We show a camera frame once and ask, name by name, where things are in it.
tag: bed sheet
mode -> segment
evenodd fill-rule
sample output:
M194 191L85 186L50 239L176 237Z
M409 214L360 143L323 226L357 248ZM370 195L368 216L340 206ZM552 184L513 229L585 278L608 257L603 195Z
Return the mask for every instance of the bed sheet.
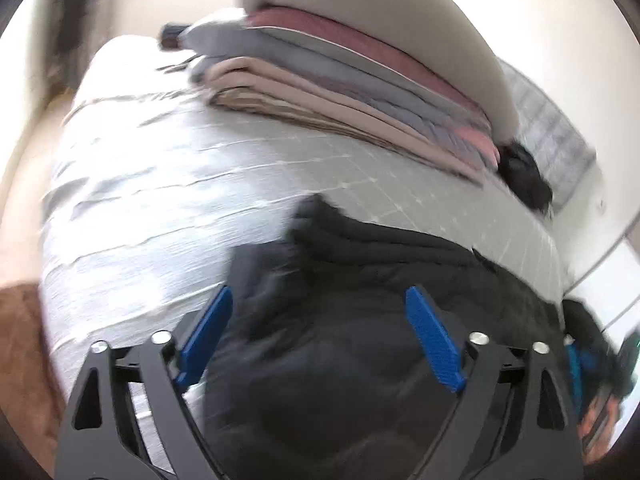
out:
M189 57L124 36L95 56L76 95L44 200L41 295L66 396L89 345L137 344L204 306L231 250L280 237L297 201L322 192L363 221L435 234L512 270L559 303L545 227L497 179L484 187L366 142L207 106ZM186 399L202 423L202 386ZM153 427L134 399L152 457Z

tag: red fabric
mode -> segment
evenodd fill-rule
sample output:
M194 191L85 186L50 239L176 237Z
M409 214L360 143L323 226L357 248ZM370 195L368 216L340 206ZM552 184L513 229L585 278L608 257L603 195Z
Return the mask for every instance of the red fabric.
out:
M413 57L354 28L289 7L268 7L258 10L249 15L247 23L251 27L281 27L298 30L322 40L337 43L401 73L425 88L484 117L484 112L478 104L462 95Z

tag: blue gripper pad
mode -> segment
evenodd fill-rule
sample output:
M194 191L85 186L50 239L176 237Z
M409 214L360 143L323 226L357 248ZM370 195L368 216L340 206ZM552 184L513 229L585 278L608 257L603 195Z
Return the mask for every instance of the blue gripper pad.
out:
M178 359L175 385L180 392L196 384L209 363L233 312L231 289L224 286L213 299L185 343Z
M414 327L431 370L440 381L454 393L462 391L466 379L462 373L460 349L453 343L447 330L435 315L433 300L420 288L407 289L404 298L406 317Z

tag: brown object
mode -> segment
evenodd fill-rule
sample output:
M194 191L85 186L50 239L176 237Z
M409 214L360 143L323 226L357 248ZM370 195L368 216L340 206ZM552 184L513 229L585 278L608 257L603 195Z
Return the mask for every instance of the brown object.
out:
M53 475L65 403L49 361L36 283L0 290L0 408Z

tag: metal screw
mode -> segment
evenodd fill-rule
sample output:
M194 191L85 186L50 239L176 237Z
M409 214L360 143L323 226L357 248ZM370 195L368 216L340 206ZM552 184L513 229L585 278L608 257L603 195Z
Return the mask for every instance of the metal screw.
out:
M477 345L486 345L489 342L489 336L482 332L472 332L469 334L469 341Z
M169 341L171 341L171 332L168 332L167 330L161 330L159 332L155 332L151 336L151 341L157 345L163 345L165 343L168 343Z
M548 354L549 345L541 341L536 341L535 343L533 343L533 351L539 354Z
M96 341L91 345L91 352L93 352L94 354L100 354L107 348L109 348L109 345L106 341Z

